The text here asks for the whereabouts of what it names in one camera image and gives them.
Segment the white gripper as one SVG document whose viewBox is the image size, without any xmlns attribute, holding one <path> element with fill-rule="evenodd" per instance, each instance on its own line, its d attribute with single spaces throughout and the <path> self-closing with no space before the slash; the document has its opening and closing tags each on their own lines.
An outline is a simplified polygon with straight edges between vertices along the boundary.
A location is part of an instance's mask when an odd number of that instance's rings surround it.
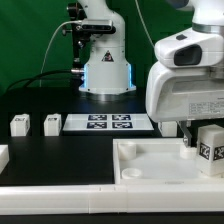
<svg viewBox="0 0 224 224">
<path fill-rule="evenodd" d="M 224 117 L 224 37 L 189 28 L 155 44 L 157 62 L 146 88 L 146 111 L 155 122 L 179 121 L 184 145 L 192 135 L 186 120 Z"/>
</svg>

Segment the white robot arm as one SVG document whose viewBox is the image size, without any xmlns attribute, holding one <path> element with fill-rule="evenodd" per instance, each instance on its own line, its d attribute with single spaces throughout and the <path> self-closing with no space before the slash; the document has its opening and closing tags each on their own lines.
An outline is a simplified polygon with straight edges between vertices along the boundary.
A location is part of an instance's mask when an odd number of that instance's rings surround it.
<svg viewBox="0 0 224 224">
<path fill-rule="evenodd" d="M 178 122 L 190 137 L 187 121 L 224 117 L 224 0 L 166 1 L 192 10 L 192 27 L 155 44 L 146 111 L 155 122 Z M 79 90 L 103 98 L 133 91 L 124 20 L 105 0 L 78 2 L 86 14 L 81 29 L 95 34 Z"/>
</svg>

